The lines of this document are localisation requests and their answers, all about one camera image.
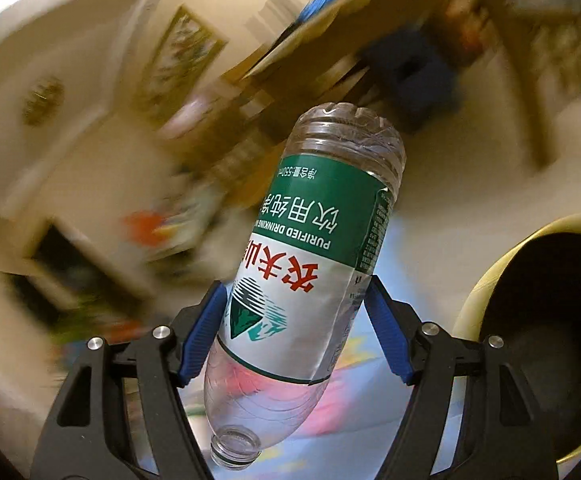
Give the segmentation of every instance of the green label section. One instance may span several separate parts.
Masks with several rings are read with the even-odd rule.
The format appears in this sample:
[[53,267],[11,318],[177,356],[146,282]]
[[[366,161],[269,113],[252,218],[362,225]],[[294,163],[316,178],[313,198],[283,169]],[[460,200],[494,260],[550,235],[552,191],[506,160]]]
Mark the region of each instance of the green label section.
[[319,155],[280,162],[253,232],[368,274],[386,233],[391,192],[375,177]]

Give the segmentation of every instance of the white label section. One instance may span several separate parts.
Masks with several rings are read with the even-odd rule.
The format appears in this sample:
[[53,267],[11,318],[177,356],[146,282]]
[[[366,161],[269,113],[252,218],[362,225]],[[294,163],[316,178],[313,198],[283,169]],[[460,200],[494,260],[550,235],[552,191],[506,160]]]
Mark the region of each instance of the white label section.
[[292,383],[330,376],[371,277],[251,234],[219,329],[238,361]]

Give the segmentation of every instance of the silver screw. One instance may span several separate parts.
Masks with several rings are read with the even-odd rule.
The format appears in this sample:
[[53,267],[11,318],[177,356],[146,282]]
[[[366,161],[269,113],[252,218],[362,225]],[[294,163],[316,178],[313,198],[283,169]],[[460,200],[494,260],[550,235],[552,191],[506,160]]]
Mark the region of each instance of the silver screw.
[[424,323],[422,325],[422,332],[426,335],[438,335],[440,328],[435,323]]
[[155,339],[166,339],[168,336],[170,336],[170,328],[166,325],[158,326],[153,329],[153,337]]
[[104,346],[104,340],[101,337],[91,337],[88,340],[88,348],[91,350],[99,350]]
[[504,340],[498,335],[491,335],[488,338],[488,344],[493,348],[501,348],[504,346]]

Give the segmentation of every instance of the blue gripper pad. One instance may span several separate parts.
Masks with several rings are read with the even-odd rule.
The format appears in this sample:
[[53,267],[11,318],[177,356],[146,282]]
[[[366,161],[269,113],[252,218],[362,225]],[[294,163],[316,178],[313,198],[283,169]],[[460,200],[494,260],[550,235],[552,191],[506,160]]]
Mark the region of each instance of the blue gripper pad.
[[408,339],[393,316],[375,280],[371,280],[364,304],[391,372],[398,375],[406,384],[410,384],[413,367],[410,363]]
[[179,370],[179,377],[184,386],[202,371],[210,346],[212,346],[218,333],[227,301],[226,287],[219,283],[215,292],[205,302],[206,304],[202,305],[202,313],[195,322],[195,326],[190,331],[182,349],[182,368]]

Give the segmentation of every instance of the plastic bottle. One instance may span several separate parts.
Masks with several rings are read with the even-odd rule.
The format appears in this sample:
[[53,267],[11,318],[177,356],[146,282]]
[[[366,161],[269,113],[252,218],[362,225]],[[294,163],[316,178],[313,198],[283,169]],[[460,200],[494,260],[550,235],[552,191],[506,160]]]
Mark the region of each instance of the plastic bottle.
[[299,428],[359,309],[406,155],[367,108],[302,115],[244,252],[208,357],[211,456],[241,470]]

